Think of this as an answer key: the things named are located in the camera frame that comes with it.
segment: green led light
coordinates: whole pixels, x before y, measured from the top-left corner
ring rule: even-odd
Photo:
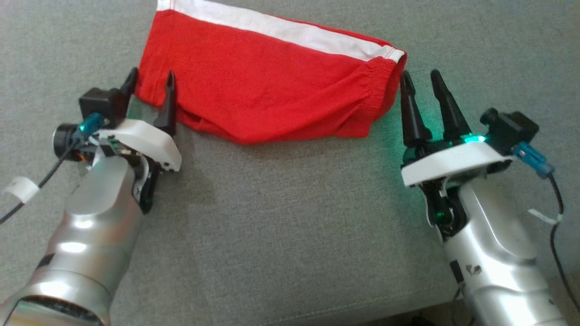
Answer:
[[[481,135],[474,135],[464,138],[463,141],[465,143],[483,143],[485,141],[485,137]]]

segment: metallic cylinder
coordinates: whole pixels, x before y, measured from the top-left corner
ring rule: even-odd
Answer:
[[[109,308],[129,267],[143,213],[132,195],[135,173],[121,157],[102,158],[65,203],[29,283],[0,306],[10,319],[19,302],[32,302],[110,325]]]
[[[482,178],[463,184],[459,200],[469,221],[445,251],[479,325],[567,325],[511,205]]]

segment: white cable label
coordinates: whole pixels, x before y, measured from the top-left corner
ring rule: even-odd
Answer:
[[[11,193],[26,204],[40,190],[36,183],[25,176],[17,176],[2,190],[2,194]]]
[[[556,224],[560,223],[562,221],[562,218],[564,217],[564,215],[558,214],[558,215],[556,215],[556,219],[551,219],[551,218],[547,217],[546,215],[536,211],[533,208],[528,209],[528,213],[534,215],[535,217],[539,218],[540,220],[543,220],[544,222],[551,224],[551,225],[556,225]]]

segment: red fabric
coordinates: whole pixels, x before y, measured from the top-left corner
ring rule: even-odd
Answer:
[[[135,94],[161,107],[173,70],[177,118],[197,131],[242,144],[364,137],[392,106],[405,60],[329,55],[164,10],[155,15]]]

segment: blue cable connector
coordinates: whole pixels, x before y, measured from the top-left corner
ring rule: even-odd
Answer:
[[[526,142],[519,143],[512,154],[531,166],[542,179],[554,172],[554,167],[546,162],[546,158]]]

